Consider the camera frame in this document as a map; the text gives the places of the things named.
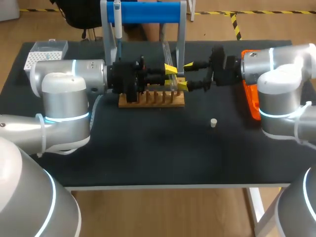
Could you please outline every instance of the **white perforated box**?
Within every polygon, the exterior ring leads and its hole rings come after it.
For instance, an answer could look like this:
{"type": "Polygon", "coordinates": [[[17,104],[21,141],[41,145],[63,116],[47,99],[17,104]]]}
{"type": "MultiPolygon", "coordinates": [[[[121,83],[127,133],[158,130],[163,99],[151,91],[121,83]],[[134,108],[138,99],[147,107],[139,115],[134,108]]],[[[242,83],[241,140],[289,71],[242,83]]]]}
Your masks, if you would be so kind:
{"type": "Polygon", "coordinates": [[[68,50],[68,42],[65,40],[38,41],[29,52],[24,65],[24,71],[30,78],[32,65],[38,61],[62,60],[68,50]]]}
{"type": "Polygon", "coordinates": [[[26,60],[24,70],[29,71],[32,65],[38,61],[47,60],[61,60],[63,52],[53,51],[53,52],[31,52],[26,60]]]}

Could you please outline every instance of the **table leg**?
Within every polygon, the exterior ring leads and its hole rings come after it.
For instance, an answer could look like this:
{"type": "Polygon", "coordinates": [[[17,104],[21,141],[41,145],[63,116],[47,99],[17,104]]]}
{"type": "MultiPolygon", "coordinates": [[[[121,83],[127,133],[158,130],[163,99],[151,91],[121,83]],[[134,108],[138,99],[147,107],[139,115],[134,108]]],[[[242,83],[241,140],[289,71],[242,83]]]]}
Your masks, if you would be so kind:
{"type": "Polygon", "coordinates": [[[247,194],[250,202],[254,231],[256,237],[265,237],[269,234],[275,226],[275,208],[280,193],[269,206],[268,210],[264,212],[259,188],[247,188],[247,194]]]}
{"type": "Polygon", "coordinates": [[[196,0],[192,0],[191,21],[194,21],[195,12],[196,12],[196,0]]]}

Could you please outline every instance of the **yellow and black tape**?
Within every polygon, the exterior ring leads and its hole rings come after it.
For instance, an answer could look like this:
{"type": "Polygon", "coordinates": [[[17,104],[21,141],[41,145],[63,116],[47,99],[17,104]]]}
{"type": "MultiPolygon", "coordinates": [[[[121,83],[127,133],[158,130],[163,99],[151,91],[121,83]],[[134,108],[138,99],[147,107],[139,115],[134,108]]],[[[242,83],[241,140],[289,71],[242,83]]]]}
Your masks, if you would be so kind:
{"type": "Polygon", "coordinates": [[[199,11],[195,13],[195,15],[219,14],[316,14],[316,11],[199,11]]]}
{"type": "Polygon", "coordinates": [[[242,40],[240,29],[239,29],[239,26],[237,24],[236,14],[231,13],[230,17],[231,17],[231,21],[232,21],[232,24],[234,27],[234,31],[235,31],[235,35],[236,35],[237,40],[242,40]]]}
{"type": "MultiPolygon", "coordinates": [[[[59,12],[59,9],[20,9],[21,12],[59,12]]],[[[316,11],[199,11],[195,15],[219,14],[316,14],[316,11]]]]}
{"type": "Polygon", "coordinates": [[[20,12],[60,12],[59,9],[20,9],[20,12]]]}

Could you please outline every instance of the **small white cylinder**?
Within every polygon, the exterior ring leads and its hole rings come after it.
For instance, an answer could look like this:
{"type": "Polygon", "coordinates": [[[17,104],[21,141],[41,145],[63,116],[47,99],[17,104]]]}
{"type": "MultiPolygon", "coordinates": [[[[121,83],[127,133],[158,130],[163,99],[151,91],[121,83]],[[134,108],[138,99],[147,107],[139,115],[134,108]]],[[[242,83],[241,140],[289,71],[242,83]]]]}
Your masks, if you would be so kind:
{"type": "Polygon", "coordinates": [[[217,124],[217,119],[212,118],[211,121],[210,121],[210,123],[211,123],[211,127],[215,127],[216,124],[217,124]]]}

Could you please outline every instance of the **black table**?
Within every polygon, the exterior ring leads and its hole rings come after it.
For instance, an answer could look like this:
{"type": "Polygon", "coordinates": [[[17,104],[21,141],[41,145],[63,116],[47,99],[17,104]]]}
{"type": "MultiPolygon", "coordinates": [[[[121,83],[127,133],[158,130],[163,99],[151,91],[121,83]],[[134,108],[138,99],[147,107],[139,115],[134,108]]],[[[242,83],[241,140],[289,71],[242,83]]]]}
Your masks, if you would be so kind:
{"type": "MultiPolygon", "coordinates": [[[[207,60],[216,42],[186,43],[185,62],[207,60]]],[[[289,45],[290,41],[225,41],[228,55],[245,49],[289,45]]],[[[21,116],[43,113],[23,66],[32,43],[23,44],[0,95],[0,112],[21,116]]],[[[127,42],[123,60],[145,56],[149,66],[163,62],[159,43],[127,42]]],[[[100,43],[70,42],[66,59],[101,59],[100,43]]],[[[202,79],[206,70],[186,73],[202,79]]],[[[46,153],[34,158],[66,187],[135,185],[286,184],[316,162],[315,151],[294,141],[266,137],[251,118],[242,85],[186,93],[184,108],[119,109],[118,95],[107,94],[98,104],[90,142],[71,155],[46,153]],[[209,127],[218,120],[215,129],[209,127]]],[[[316,98],[308,82],[302,102],[316,98]]],[[[95,96],[90,96],[93,104],[95,96]]]]}

